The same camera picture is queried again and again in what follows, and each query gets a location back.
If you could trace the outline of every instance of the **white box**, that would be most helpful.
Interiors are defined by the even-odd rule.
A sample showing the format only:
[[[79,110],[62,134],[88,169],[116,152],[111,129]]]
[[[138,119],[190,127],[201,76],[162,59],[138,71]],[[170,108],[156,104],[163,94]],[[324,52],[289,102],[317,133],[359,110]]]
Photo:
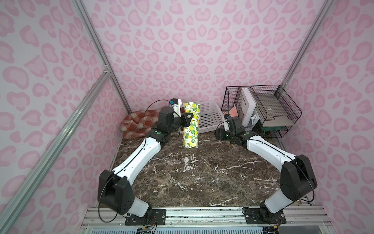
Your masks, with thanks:
[[[251,117],[253,111],[256,108],[256,101],[254,100],[251,92],[248,88],[242,88],[242,98],[241,98],[241,109],[242,114],[240,115],[240,119],[242,120],[242,124],[244,127],[247,127],[251,123]]]

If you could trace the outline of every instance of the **red plaid blanket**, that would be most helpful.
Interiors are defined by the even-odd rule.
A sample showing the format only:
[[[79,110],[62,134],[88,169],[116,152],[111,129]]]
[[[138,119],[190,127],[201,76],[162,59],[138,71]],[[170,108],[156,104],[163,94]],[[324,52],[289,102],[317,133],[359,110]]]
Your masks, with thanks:
[[[121,122],[123,138],[130,139],[144,137],[151,129],[152,125],[159,120],[160,110],[135,111],[126,116]]]

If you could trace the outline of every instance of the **wire desk organizer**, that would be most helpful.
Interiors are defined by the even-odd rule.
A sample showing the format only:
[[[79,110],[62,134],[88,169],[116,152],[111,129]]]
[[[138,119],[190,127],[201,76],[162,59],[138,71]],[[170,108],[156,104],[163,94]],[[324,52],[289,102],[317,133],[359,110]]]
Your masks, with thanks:
[[[278,117],[287,117],[292,123],[301,117],[301,109],[296,105],[292,98],[280,85],[254,85],[254,86],[228,86],[226,87],[225,96],[221,111],[227,114],[234,105],[238,116],[241,116],[241,88],[248,88],[256,102],[256,112],[260,119],[259,122],[266,128],[266,123],[275,121]],[[268,128],[271,136],[274,138],[282,138],[292,125]],[[245,126],[246,131],[252,130],[253,126]]]

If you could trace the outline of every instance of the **white plastic basket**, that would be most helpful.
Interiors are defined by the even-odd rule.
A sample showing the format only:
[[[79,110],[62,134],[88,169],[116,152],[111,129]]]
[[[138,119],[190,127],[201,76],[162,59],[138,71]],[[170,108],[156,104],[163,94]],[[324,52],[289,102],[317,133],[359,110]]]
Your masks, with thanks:
[[[225,121],[223,113],[215,101],[198,101],[200,104],[199,133],[214,131]]]

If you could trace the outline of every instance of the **mounting plate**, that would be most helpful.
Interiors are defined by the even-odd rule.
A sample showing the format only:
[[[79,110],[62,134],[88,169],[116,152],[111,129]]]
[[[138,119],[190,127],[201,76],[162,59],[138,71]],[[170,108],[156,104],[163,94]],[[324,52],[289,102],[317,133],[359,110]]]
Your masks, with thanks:
[[[165,209],[152,209],[151,213],[151,221],[148,223],[144,223],[144,218],[139,217],[136,215],[131,215],[127,213],[125,225],[126,226],[144,226],[144,225],[152,225],[154,223],[154,217],[156,217],[157,220],[157,226],[158,225],[165,225],[165,218],[166,218],[166,210]]]
[[[244,209],[243,213],[245,214],[245,221],[247,222],[247,224],[267,224],[267,223],[258,219],[258,217],[260,215],[260,209],[259,208]],[[274,216],[269,220],[268,223],[277,224],[277,222],[278,222],[278,224],[287,223],[286,217],[284,216],[282,210],[275,213]]]

